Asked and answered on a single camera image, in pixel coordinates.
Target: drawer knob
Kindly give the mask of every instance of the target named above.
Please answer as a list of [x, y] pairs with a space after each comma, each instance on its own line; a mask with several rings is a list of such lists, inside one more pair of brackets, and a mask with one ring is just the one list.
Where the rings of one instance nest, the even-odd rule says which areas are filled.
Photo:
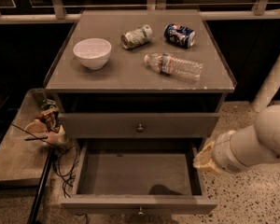
[[144, 127], [142, 126], [141, 123], [138, 124], [137, 131], [140, 133], [144, 131]]
[[142, 206], [140, 206], [140, 210], [139, 210], [139, 212], [138, 212], [138, 215], [139, 215], [139, 216], [143, 216], [143, 215], [144, 215], [144, 213], [143, 213], [143, 211], [142, 211]]

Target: white pipe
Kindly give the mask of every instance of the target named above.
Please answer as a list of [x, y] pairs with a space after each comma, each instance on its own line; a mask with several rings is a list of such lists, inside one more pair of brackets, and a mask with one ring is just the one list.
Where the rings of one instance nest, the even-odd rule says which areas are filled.
[[260, 112], [264, 109], [280, 88], [280, 55], [273, 65], [269, 75], [264, 80], [258, 94], [252, 102], [255, 111]]

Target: bottle cap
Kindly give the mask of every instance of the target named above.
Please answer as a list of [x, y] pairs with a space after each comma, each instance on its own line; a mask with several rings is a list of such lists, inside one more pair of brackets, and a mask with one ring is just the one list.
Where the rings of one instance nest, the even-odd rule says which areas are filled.
[[149, 60], [150, 60], [150, 55], [146, 55], [144, 58], [144, 62], [149, 63]]

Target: crushed can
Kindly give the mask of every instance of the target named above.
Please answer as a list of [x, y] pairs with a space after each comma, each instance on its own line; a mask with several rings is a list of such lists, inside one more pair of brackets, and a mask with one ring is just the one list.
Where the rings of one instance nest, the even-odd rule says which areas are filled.
[[143, 25], [135, 30], [128, 31], [121, 36], [122, 46], [126, 49], [140, 47], [152, 38], [152, 30], [149, 25]]

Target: bottle label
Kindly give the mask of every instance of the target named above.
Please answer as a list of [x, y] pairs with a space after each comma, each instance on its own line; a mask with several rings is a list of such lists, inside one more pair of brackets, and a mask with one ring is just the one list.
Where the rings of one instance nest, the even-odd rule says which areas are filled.
[[172, 59], [175, 56], [169, 53], [163, 53], [161, 56], [161, 60], [159, 62], [159, 70], [160, 73], [164, 73], [167, 75], [172, 74]]

